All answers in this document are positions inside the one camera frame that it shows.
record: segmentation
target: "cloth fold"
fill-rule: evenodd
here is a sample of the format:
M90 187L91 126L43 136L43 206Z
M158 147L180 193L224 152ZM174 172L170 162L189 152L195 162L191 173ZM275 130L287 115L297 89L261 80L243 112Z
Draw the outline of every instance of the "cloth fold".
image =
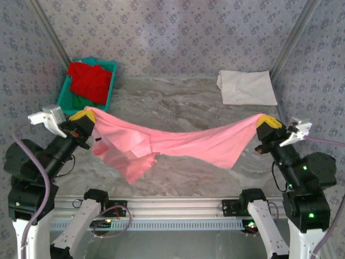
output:
M232 168L256 134L257 114L206 131L174 133L131 124L94 107L93 154L133 183L155 162L157 154L191 156L220 168Z
M223 104L278 104L268 71L246 73L220 70L217 86L222 92Z

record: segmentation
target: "wire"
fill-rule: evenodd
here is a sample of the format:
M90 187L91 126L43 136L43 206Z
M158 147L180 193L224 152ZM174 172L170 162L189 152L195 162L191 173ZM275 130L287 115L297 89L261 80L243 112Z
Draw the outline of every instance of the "wire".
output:
M278 209L277 204L275 204L275 203L272 202L272 201L269 201L268 204L269 204L269 205L272 204L272 205L275 207L276 214L277 214L277 216L276 216L276 218L275 218L275 221L278 222L278 220L279 220L279 209Z
M316 255L318 254L321 247L327 242L327 240L331 236L333 230L335 229L335 227L336 227L336 225L340 219L340 215L341 215L342 211L344 210L344 205L345 205L345 194L344 194L343 199L339 205L339 209L335 214L334 220L333 220L332 224L330 225L329 230L327 231L326 235L321 239L320 243L314 248L314 250L312 252L312 256L310 259L316 258Z
M273 175L273 179L274 179L274 182L275 182L275 186L278 188L278 190L280 190L281 193L285 193L287 191L287 183L285 184L285 190L281 190L278 186L278 183L277 183L277 179L275 178L275 175L274 175L274 165L275 165L275 162L272 163L272 175Z
M68 171L68 173L57 175L57 176L56 176L56 178L59 178L59 177L65 176L65 175L69 174L71 171L73 171L74 166L75 166L75 156L74 156L74 155L72 155L72 158L73 158L73 166L72 166L71 170L69 170L69 171Z
M315 142L327 143L327 144L331 144L334 146L345 147L345 143L343 143L343 142L330 141L330 140L326 140L326 139L318 139L318 138L313 138L313 137L309 137L309 136L304 136L304 139L310 140L310 141L315 141Z
M27 235L29 234L29 229L30 229L32 223L37 219L39 214L41 214L41 212L43 211L44 207L46 206L46 204L48 202L48 198L49 198L49 194L50 194L50 182L49 182L49 177L48 177L45 169L43 168L42 164L38 161L38 159L35 157L35 155L31 152L31 150L20 140L20 138L18 136L19 130L21 128L27 126L28 124L30 124L30 122L27 121L25 124L19 126L17 129L15 129L15 131L13 132L13 139L18 144L18 146L21 147L21 149L25 152L25 154L32 160L34 165L38 168L39 172L41 173L43 180L44 180L45 193L44 193L44 198L43 198L41 205L39 206L36 213L31 217L31 219L29 220L29 222L27 223L27 225L24 228L22 241L20 244L20 246L21 246L20 253L21 253L22 259L26 259L26 240L27 240Z
M116 237L116 236L120 236L122 235L124 232L127 231L127 229L130 227L130 223L132 222L132 215L130 214L129 212L129 209L125 206L122 206L122 205L114 205L114 206L111 206L109 208L107 208L106 210L102 211L100 214L98 214L97 217L103 215L104 213L108 212L109 210L112 210L112 209L117 209L117 208L121 208L121 209L124 209L127 213L128 213L128 216L129 216L129 220L128 220L128 223L126 225L126 227L119 233L115 234L115 235L111 235L111 236L99 236L96 234L96 228L98 227L99 224L101 224L101 222L95 224L93 226L93 229L92 229L92 234L94 237L99 237L99 238L111 238L111 237Z
M117 208L115 208L116 211L116 217L118 217L118 220L120 219L120 214L119 214L119 210Z
M223 211L223 209L221 209L219 206L222 205L222 202L220 202L220 204L218 205L218 209Z
M76 201L80 201L79 207L77 207L76 205L74 205L74 203L75 203ZM79 209L79 208L81 207L82 201L83 201L82 199L76 199L76 200L72 201L72 206L73 206L73 208Z

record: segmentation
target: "laundry basket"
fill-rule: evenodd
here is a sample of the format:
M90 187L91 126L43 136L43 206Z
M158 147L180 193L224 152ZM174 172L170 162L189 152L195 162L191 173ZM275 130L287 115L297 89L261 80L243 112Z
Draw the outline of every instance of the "laundry basket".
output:
M110 100L112 97L112 90L113 90L113 86L114 86L114 82L115 82L116 63L115 62L109 62L109 61L103 61L103 60L97 60L95 58L83 58L83 59L75 60L75 62L77 62L77 61L81 61L83 63L90 65L90 66L94 66L97 64L97 65L100 65L103 69L112 72L112 80L110 81L107 102L105 105L96 105L95 106L96 108L106 112L109 109ZM73 95L74 95L74 93L72 93L70 91L71 82L72 82L72 77L66 76L66 79L65 79L65 82L63 85L63 89L62 89L60 96L59 96L59 99L58 99L58 105L61 106L63 112L66 113L67 115L73 115L73 114L79 112L79 110L76 110L73 108Z

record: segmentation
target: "purple cable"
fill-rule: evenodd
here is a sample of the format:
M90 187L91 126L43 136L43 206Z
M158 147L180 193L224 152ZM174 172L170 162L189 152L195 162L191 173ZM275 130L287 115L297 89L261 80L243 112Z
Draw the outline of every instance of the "purple cable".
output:
M43 201L42 201L41 205L39 206L38 210L31 217L31 219L29 220L29 222L27 223L27 225L24 228L23 236L22 236L22 242L20 245L21 246L20 253L21 253L22 259L26 259L26 240L27 240L27 235L29 234L29 229L30 229L32 223L35 221L35 219L37 219L39 214L41 214L41 212L43 211L44 207L47 204L49 194L50 194L50 182L49 182L49 177L48 177L45 169L43 168L42 164L38 161L38 159L35 157L35 155L28 149L28 147L20 140L20 138L18 136L19 130L21 128L27 126L28 124L30 124L30 122L26 122L25 124L19 126L17 129L15 129L15 131L13 132L13 138L14 138L15 142L18 144L18 146L21 147L21 149L32 160L34 165L38 168L39 172L41 173L41 175L44 179L45 194L44 194Z
M334 146L345 147L345 143L337 142L337 141L330 141L330 140L326 140L326 139L312 138L312 137L309 137L309 136L304 136L304 139L310 140L310 141L328 143L328 144L331 144L331 145L334 145Z
M122 205L114 205L114 206L111 206L111 207L107 208L106 210L102 211L100 214L98 214L97 217L99 217L99 216L103 215L104 213L108 212L109 210L112 210L112 209L115 209L115 208L121 208L121 209L124 209L125 211L127 211L128 216L129 216L129 220L128 220L128 223L127 223L126 227L123 229L123 231L121 231L121 232L119 232L119 233L117 233L117 234L115 234L115 235L111 235L111 236L99 236L99 235L97 235L97 234L95 233L95 230L96 230L96 228L98 227L98 225L99 225L100 223L99 223L99 224L95 224L95 225L93 226L93 230L92 230L92 234L94 235L94 237L99 237L99 238L110 238L110 237L120 236L120 235L122 235L124 232L126 232L127 229L130 227L130 223L131 223L131 221L132 221L132 215L130 214L129 209L128 209L127 207L125 207L125 206L122 206Z
M323 237L323 239L321 239L321 241L319 242L319 244L314 248L312 256L310 259L315 259L316 255L318 254L319 250L321 249L321 247L326 243L326 241L329 239L329 237L331 236L333 230L335 229L339 219L340 219L340 215L342 210L344 209L344 204L345 204L345 195L343 196L343 199L339 205L339 209L335 214L334 220L332 222L332 224L330 225L329 230L327 231L326 235Z

